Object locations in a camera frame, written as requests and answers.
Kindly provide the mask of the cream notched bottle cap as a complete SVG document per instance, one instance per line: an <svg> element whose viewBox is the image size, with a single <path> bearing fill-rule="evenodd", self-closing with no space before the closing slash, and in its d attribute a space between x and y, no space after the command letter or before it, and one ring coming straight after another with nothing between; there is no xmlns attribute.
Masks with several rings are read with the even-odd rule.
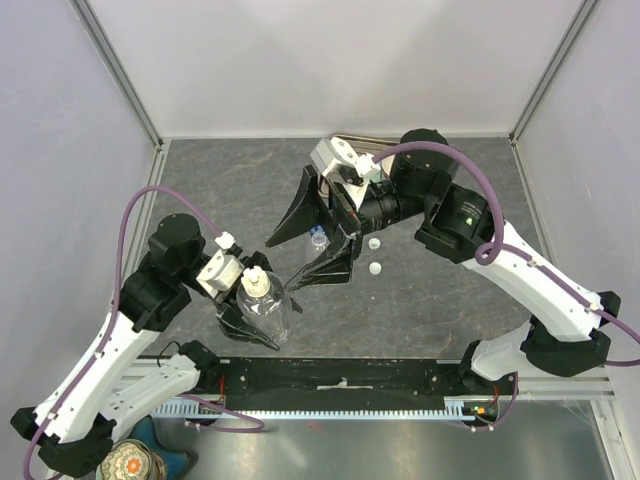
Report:
<svg viewBox="0 0 640 480"><path fill-rule="evenodd" d="M269 276L260 266L246 268L241 277L241 284L246 294L252 298L264 297L271 288Z"/></svg>

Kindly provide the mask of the clear bottle with notched cap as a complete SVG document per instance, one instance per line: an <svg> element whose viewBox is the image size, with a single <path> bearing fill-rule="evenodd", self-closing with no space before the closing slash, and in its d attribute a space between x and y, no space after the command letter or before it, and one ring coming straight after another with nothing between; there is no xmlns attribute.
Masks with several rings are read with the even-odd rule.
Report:
<svg viewBox="0 0 640 480"><path fill-rule="evenodd" d="M281 279L275 273L266 273L271 281L269 293L261 298L252 298L241 284L239 303L246 312L248 322L280 346L288 340L293 309Z"/></svg>

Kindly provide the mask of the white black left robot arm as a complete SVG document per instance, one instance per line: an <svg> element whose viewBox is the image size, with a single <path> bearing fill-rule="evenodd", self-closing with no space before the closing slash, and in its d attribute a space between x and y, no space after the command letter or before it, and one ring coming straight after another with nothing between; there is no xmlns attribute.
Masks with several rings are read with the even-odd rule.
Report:
<svg viewBox="0 0 640 480"><path fill-rule="evenodd" d="M275 274L267 257L259 251L244 254L227 232L215 243L217 251L206 254L200 225L189 214L169 215L159 223L148 239L148 252L116 287L111 312L73 370L46 400L12 416L12 427L29 442L29 455L38 455L58 476L81 478L157 406L182 393L215 389L220 360L199 341L183 344L169 361L130 387L114 389L133 361L189 305L192 293L214 303L227 337L279 350L265 330L250 323L237 299L246 270Z"/></svg>

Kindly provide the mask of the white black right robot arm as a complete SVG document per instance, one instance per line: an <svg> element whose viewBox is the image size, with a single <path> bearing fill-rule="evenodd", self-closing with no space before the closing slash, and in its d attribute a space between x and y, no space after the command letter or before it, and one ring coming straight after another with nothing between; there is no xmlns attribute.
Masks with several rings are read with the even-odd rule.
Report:
<svg viewBox="0 0 640 480"><path fill-rule="evenodd" d="M376 154L333 136L311 158L268 245L317 226L329 243L288 281L290 290L348 282L367 235L420 217L417 242L488 279L531 315L509 333L469 345L457 371L465 391L481 393L514 372L570 378L609 363L603 326L615 319L619 298L580 286L532 248L479 167L438 132L412 130Z"/></svg>

